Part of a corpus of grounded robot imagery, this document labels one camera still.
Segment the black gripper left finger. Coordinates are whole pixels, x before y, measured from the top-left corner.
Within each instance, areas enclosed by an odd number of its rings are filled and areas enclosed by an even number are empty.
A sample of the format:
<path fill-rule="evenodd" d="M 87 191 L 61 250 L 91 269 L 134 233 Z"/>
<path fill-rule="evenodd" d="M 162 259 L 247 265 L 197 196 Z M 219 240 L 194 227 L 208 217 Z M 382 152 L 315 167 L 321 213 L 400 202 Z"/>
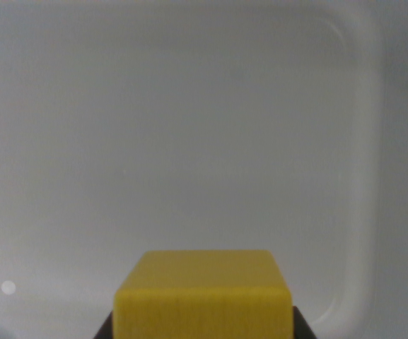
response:
<path fill-rule="evenodd" d="M 93 339 L 113 339 L 112 312 L 109 313 L 102 326 L 98 329 L 98 332 L 94 335 Z"/>

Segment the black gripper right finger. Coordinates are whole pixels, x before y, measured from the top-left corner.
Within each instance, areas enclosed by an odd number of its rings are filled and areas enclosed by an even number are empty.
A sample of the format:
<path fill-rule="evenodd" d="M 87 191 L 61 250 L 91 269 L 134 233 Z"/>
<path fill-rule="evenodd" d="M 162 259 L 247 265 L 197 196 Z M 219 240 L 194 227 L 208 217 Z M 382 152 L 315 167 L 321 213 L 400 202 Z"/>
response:
<path fill-rule="evenodd" d="M 293 338 L 317 339 L 312 328 L 309 326 L 297 306 L 293 306 Z"/>

